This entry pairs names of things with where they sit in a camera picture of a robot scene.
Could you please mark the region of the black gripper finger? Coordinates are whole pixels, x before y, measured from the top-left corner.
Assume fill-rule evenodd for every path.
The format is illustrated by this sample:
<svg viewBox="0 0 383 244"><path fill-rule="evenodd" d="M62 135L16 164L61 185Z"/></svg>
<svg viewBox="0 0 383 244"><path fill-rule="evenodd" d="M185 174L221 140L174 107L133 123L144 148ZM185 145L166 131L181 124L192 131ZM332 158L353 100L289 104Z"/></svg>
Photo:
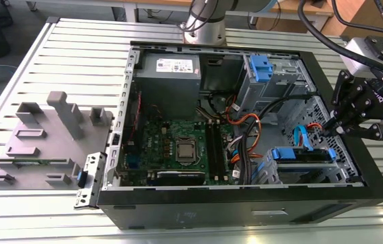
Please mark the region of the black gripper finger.
<svg viewBox="0 0 383 244"><path fill-rule="evenodd" d="M336 129L352 125L357 119L354 102L364 92L362 85L354 84L356 77L348 70L340 70L333 88L330 104L330 119L322 125L322 129Z"/></svg>
<svg viewBox="0 0 383 244"><path fill-rule="evenodd" d="M324 123L324 136L346 135L383 141L383 119L377 123L373 123L368 128L360 126L362 122L365 122L362 117L350 120L332 117L329 121Z"/></svg>

